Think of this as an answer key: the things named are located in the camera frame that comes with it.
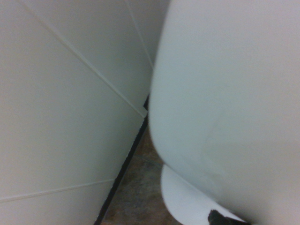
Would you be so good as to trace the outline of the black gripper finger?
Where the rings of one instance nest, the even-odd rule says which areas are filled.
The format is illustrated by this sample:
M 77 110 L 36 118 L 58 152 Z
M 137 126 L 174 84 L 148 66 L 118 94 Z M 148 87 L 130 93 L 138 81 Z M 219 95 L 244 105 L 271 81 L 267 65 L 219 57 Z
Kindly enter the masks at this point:
M 250 225 L 250 223 L 225 217 L 217 210 L 211 210 L 208 215 L 209 225 Z

